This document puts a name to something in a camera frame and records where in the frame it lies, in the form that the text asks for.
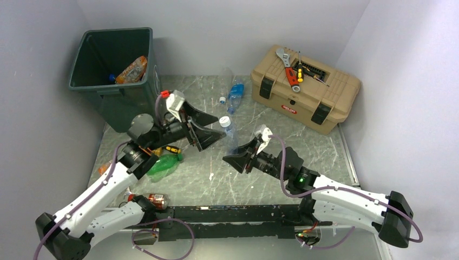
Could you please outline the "crushed clear blue bottle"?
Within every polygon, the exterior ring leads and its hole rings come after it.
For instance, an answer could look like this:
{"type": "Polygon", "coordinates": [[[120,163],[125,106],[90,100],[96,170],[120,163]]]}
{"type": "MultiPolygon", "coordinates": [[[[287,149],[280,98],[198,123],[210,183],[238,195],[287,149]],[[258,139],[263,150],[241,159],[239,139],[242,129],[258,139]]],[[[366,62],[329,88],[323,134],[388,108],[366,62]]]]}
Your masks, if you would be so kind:
{"type": "Polygon", "coordinates": [[[228,150],[227,154],[236,154],[238,147],[238,135],[235,123],[231,120],[229,116],[222,116],[219,119],[219,124],[224,129],[224,132],[226,134],[226,143],[228,150]]]}

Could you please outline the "blue label water bottle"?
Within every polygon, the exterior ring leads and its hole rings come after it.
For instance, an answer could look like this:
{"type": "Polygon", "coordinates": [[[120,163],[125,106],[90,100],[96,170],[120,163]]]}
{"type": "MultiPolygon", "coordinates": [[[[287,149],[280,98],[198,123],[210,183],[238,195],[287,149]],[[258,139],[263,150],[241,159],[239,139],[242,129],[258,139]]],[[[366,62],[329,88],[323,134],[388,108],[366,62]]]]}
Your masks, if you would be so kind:
{"type": "Polygon", "coordinates": [[[236,83],[231,87],[227,98],[227,112],[229,114],[234,114],[236,110],[240,107],[241,100],[244,94],[244,89],[245,86],[243,83],[236,83]]]}

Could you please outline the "clear orange-label bottle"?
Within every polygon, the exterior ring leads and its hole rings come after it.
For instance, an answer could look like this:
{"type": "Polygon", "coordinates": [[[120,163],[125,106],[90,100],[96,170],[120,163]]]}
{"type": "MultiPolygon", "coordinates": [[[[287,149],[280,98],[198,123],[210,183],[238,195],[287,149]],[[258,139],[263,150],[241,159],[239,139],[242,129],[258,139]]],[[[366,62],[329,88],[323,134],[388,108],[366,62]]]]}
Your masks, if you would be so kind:
{"type": "Polygon", "coordinates": [[[147,69],[148,60],[145,56],[138,57],[116,77],[115,83],[136,83],[141,80],[147,69]]]}

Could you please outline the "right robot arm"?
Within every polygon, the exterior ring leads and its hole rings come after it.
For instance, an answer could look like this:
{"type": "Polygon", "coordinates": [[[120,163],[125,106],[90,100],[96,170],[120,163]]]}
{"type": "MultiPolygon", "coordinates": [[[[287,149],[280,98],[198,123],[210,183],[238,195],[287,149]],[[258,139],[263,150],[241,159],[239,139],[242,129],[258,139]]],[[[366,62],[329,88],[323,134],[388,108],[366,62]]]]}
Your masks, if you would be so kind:
{"type": "Polygon", "coordinates": [[[298,217],[305,225],[335,222],[354,226],[398,248],[415,241],[410,237],[414,213],[405,196],[396,191],[373,193],[332,180],[305,167],[292,147],[283,147],[275,156],[262,151],[261,140],[254,138],[223,161],[239,173],[255,168],[278,179],[288,197],[301,199],[298,217]]]}

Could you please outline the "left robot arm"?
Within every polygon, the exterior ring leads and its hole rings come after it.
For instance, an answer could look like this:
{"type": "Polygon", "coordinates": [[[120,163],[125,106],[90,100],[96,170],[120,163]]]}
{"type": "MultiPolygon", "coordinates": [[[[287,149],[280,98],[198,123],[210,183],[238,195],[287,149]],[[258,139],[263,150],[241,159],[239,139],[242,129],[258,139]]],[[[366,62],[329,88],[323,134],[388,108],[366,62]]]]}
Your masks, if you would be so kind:
{"type": "Polygon", "coordinates": [[[133,225],[147,228],[155,222],[156,206],[143,195],[112,212],[102,210],[154,166],[158,158],[147,150],[187,139],[203,151],[225,136],[209,128],[218,121],[216,116],[186,101],[167,102],[166,107],[172,121],[161,123],[150,114],[135,116],[127,130],[129,140],[115,148],[110,168],[69,205],[36,219],[40,242],[34,259],[42,248],[56,259],[83,259],[92,247],[119,230],[133,225]]]}

